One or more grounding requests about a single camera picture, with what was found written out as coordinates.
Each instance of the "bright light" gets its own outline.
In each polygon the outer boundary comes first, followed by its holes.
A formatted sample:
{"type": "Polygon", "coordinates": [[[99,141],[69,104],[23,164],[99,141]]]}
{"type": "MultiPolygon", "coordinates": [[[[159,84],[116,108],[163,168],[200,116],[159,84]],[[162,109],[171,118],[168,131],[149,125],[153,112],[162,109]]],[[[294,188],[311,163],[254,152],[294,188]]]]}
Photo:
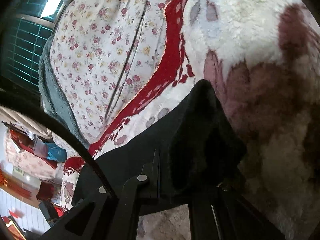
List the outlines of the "bright light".
{"type": "Polygon", "coordinates": [[[48,0],[47,3],[45,4],[45,7],[42,11],[40,18],[47,17],[49,15],[54,14],[60,2],[61,0],[48,0]]]}

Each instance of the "blue plastic bag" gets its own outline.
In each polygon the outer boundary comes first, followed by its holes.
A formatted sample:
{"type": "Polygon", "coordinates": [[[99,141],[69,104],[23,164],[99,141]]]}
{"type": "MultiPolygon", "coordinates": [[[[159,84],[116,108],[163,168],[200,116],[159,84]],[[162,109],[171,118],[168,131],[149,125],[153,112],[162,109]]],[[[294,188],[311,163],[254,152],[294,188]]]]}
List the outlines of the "blue plastic bag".
{"type": "Polygon", "coordinates": [[[55,143],[45,143],[48,147],[47,159],[57,162],[65,162],[67,159],[67,152],[65,149],[60,148],[55,143]]]}

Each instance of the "pink floral cloth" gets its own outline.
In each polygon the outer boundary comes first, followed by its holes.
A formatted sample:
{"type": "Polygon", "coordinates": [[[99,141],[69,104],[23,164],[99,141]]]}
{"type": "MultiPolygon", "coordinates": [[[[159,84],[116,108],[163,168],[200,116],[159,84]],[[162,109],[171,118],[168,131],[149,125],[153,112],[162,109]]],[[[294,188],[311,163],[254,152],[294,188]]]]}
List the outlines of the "pink floral cloth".
{"type": "Polygon", "coordinates": [[[50,51],[58,83],[89,143],[153,74],[170,0],[74,0],[50,51]]]}
{"type": "Polygon", "coordinates": [[[14,142],[7,131],[4,135],[4,154],[8,162],[36,178],[44,180],[54,179],[56,175],[54,168],[41,158],[27,151],[17,153],[13,145],[14,142]]]}

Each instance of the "white tiled floor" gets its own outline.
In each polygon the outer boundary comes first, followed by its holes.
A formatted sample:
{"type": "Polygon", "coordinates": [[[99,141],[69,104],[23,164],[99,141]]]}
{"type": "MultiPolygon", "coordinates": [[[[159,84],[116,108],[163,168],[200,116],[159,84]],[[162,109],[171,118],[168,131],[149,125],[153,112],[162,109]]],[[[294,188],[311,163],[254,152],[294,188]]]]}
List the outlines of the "white tiled floor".
{"type": "Polygon", "coordinates": [[[0,215],[9,216],[9,209],[23,213],[22,218],[15,219],[22,230],[27,229],[42,234],[50,228],[40,209],[25,204],[0,189],[0,215]]]}

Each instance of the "clear plastic container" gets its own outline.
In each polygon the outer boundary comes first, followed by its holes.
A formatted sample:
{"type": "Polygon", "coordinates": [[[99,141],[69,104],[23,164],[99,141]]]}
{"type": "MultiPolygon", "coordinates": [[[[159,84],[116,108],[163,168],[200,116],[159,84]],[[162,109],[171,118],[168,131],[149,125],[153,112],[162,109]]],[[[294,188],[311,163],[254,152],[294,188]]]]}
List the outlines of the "clear plastic container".
{"type": "Polygon", "coordinates": [[[33,153],[40,158],[46,159],[48,157],[48,147],[38,137],[36,137],[35,145],[33,147],[33,153]]]}

